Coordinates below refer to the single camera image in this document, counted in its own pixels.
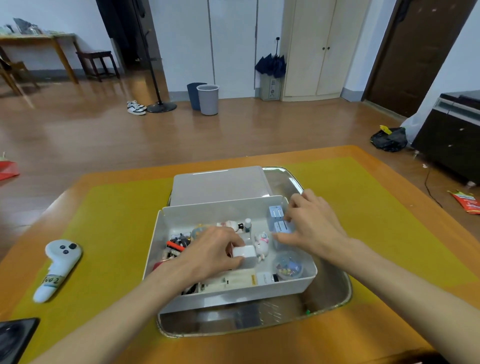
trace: wooden table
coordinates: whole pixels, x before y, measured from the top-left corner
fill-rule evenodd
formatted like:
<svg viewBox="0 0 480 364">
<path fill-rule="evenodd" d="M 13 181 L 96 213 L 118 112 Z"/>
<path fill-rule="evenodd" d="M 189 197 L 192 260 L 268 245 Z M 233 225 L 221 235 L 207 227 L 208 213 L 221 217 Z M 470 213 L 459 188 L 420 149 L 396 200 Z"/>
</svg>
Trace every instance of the wooden table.
<svg viewBox="0 0 480 364">
<path fill-rule="evenodd" d="M 13 36 L 1 35 L 0 36 L 0 57 L 2 57 L 6 61 L 10 61 L 10 59 L 8 58 L 7 54 L 2 49 L 1 46 L 29 46 L 29 45 L 44 45 L 44 44 L 51 45 L 55 49 L 56 53 L 58 54 L 58 57 L 60 58 L 60 61 L 63 64 L 63 67 L 65 67 L 65 70 L 67 71 L 70 81 L 72 81 L 74 84 L 77 84 L 78 83 L 77 76 L 75 76 L 73 69 L 68 63 L 65 53 L 63 53 L 63 50 L 59 44 L 59 39 L 71 39 L 77 52 L 81 51 L 77 44 L 76 35 L 73 33 L 64 33 L 64 34 L 55 34 L 55 35 L 44 35 L 44 34 L 13 35 Z"/>
<path fill-rule="evenodd" d="M 345 176 L 336 176 L 337 163 L 343 164 L 342 171 L 356 169 L 359 171 L 357 176 L 361 175 L 364 180 L 374 183 L 375 194 L 379 200 L 377 202 L 369 200 L 371 206 L 366 206 L 363 196 L 369 193 L 367 190 L 348 191 L 347 186 L 353 186 L 354 183 L 346 181 Z M 354 232 L 355 237 L 366 240 L 362 234 L 368 234 L 371 225 L 365 229 L 360 215 L 373 213 L 372 220 L 376 229 L 372 234 L 375 234 L 375 237 L 366 240 L 366 243 L 397 264 L 414 267 L 415 269 L 410 270 L 417 274 L 425 273 L 423 276 L 433 283 L 438 284 L 435 274 L 443 276 L 444 282 L 440 286 L 477 308 L 480 307 L 478 241 L 428 196 L 358 147 L 342 146 L 139 170 L 92 173 L 83 176 L 63 193 L 20 237 L 0 263 L 0 321 L 18 318 L 19 314 L 15 315 L 15 311 L 18 312 L 22 302 L 23 307 L 28 306 L 29 309 L 24 309 L 21 317 L 30 315 L 42 319 L 36 336 L 34 335 L 24 354 L 26 356 L 24 359 L 32 359 L 34 354 L 38 355 L 58 340 L 57 337 L 54 340 L 49 339 L 50 334 L 58 337 L 66 335 L 138 284 L 143 273 L 156 214 L 152 211 L 152 216 L 148 218 L 136 216 L 142 208 L 152 205 L 151 200 L 158 199 L 166 203 L 173 176 L 180 173 L 251 165 L 285 166 L 297 178 L 300 175 L 308 176 L 303 180 L 299 178 L 303 187 L 312 187 L 314 192 L 323 194 L 331 201 L 345 229 L 349 233 Z M 145 194 L 143 191 L 152 185 L 156 188 L 154 193 Z M 128 218 L 125 225 L 130 225 L 126 227 L 129 229 L 128 236 L 125 238 L 126 234 L 122 232 L 118 232 L 116 236 L 105 234 L 102 231 L 103 223 L 98 224 L 97 216 L 92 216 L 92 212 L 104 216 L 106 214 L 104 209 L 114 200 L 132 199 L 132 196 L 128 197 L 128 194 L 123 193 L 125 188 L 140 189 L 140 193 L 143 194 L 141 199 L 133 198 L 136 208 L 123 213 Z M 92 195 L 98 195 L 104 189 L 108 191 L 108 198 L 105 200 L 107 203 L 97 200 L 94 204 L 86 204 Z M 346 200 L 342 200 L 340 204 L 339 200 L 335 200 L 335 196 L 339 194 L 348 194 Z M 392 220 L 395 216 L 389 216 L 388 209 L 385 210 L 385 206 L 381 206 L 383 200 L 389 200 L 390 204 L 401 210 L 399 221 Z M 114 229 L 118 229 L 119 226 L 121 216 L 118 213 L 119 211 L 113 210 L 115 216 L 109 221 Z M 407 226 L 416 225 L 416 229 L 423 231 L 421 236 L 414 234 L 412 239 L 412 234 L 408 237 L 408 232 L 395 230 L 396 226 L 406 220 Z M 392 229 L 390 233 L 385 231 L 386 225 Z M 93 234 L 84 236 L 87 229 Z M 36 282 L 41 281 L 43 270 L 46 271 L 48 267 L 44 254 L 46 243 L 60 237 L 68 239 L 75 234 L 82 235 L 85 242 L 95 236 L 100 237 L 99 241 L 93 244 L 94 250 L 102 251 L 100 258 L 94 262 L 91 259 L 93 251 L 90 256 L 84 254 L 82 261 L 52 302 L 35 306 L 31 302 L 31 294 L 36 288 Z M 104 255 L 110 256 L 109 259 L 114 261 L 110 255 L 114 247 L 108 245 L 108 241 L 115 240 L 115 243 L 111 243 L 118 244 L 120 239 L 126 239 L 129 245 L 123 245 L 118 256 L 127 257 L 122 258 L 124 261 L 112 263 L 113 267 L 106 268 L 100 264 L 105 262 Z M 421 242 L 425 240 L 435 240 L 434 248 L 438 248 L 437 253 L 440 252 L 437 254 L 440 257 L 440 265 L 438 262 L 418 258 L 435 255 L 434 251 L 427 249 L 425 245 L 419 251 L 415 251 L 416 246 L 421 246 Z M 406 244 L 411 250 L 402 251 Z M 403 254 L 401 259 L 398 258 L 399 254 Z M 455 270 L 450 269 L 453 265 L 442 265 L 442 259 L 447 255 L 456 261 L 455 266 L 461 267 L 468 279 L 456 280 Z M 418 263 L 413 266 L 411 261 L 415 260 Z M 139 265 L 135 271 L 130 266 L 134 261 Z M 107 277 L 108 280 L 105 279 L 101 287 L 85 285 L 82 279 L 76 281 L 85 272 L 97 274 L 96 277 L 99 278 Z M 362 288 L 363 286 L 354 279 L 352 284 L 353 298 L 346 306 L 272 328 L 213 337 L 169 339 L 158 333 L 152 320 L 120 356 L 117 363 L 391 364 L 397 363 L 400 358 L 409 357 L 413 352 L 432 351 L 430 345 L 383 302 Z M 79 297 L 83 297 L 89 291 L 95 291 L 94 296 L 89 297 L 86 302 L 82 301 Z M 56 321 L 58 314 L 63 315 L 63 320 L 74 322 L 70 322 L 70 327 L 63 326 L 55 332 L 55 329 L 62 325 Z"/>
</svg>

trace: dark brown door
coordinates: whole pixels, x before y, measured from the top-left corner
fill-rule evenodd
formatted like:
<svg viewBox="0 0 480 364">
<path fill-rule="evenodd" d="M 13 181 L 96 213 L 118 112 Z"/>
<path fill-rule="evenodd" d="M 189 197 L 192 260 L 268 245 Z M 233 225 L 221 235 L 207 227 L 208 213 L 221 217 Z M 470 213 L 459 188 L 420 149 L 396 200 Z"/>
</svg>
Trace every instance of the dark brown door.
<svg viewBox="0 0 480 364">
<path fill-rule="evenodd" d="M 415 114 L 475 2 L 402 0 L 365 98 Z"/>
</svg>

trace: clear round container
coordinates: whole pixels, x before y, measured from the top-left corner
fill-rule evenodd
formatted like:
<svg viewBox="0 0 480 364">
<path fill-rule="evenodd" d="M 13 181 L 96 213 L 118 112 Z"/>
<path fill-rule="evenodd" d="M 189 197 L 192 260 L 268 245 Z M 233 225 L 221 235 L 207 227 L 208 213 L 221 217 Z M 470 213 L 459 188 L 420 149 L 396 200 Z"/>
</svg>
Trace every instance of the clear round container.
<svg viewBox="0 0 480 364">
<path fill-rule="evenodd" d="M 294 251 L 279 253 L 273 260 L 273 268 L 285 280 L 300 278 L 303 273 L 301 258 Z"/>
</svg>

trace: yellow table mat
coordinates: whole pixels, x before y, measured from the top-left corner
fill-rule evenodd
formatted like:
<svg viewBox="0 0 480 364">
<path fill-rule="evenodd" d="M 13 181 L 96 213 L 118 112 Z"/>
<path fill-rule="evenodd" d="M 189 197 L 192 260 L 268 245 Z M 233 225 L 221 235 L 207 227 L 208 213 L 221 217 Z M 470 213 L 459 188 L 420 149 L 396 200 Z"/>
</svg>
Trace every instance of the yellow table mat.
<svg viewBox="0 0 480 364">
<path fill-rule="evenodd" d="M 322 159 L 285 167 L 304 188 L 312 188 L 332 205 L 351 236 L 386 258 L 440 287 L 478 281 L 354 159 Z M 32 296 L 49 266 L 45 263 L 12 315 L 12 319 L 41 318 L 22 363 L 141 281 L 156 215 L 166 205 L 172 183 L 169 178 L 92 188 L 62 236 L 83 247 L 79 264 L 51 302 L 35 304 Z M 352 302 L 341 309 L 378 300 L 354 279 L 352 283 Z M 151 323 L 132 345 L 156 345 L 165 340 L 175 346 L 175 340 L 160 336 Z"/>
</svg>

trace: metal tray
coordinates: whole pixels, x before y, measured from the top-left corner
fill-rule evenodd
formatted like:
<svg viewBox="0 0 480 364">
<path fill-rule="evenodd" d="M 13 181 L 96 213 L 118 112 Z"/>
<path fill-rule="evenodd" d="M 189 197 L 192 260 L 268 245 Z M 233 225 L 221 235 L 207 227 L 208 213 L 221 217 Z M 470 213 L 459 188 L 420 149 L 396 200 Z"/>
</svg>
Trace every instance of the metal tray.
<svg viewBox="0 0 480 364">
<path fill-rule="evenodd" d="M 263 170 L 273 195 L 290 199 L 292 194 L 303 192 L 300 183 L 285 168 L 263 167 Z M 348 274 L 321 258 L 313 259 L 318 274 L 303 293 L 159 314 L 158 329 L 172 338 L 222 335 L 300 320 L 347 304 L 352 297 Z"/>
</svg>

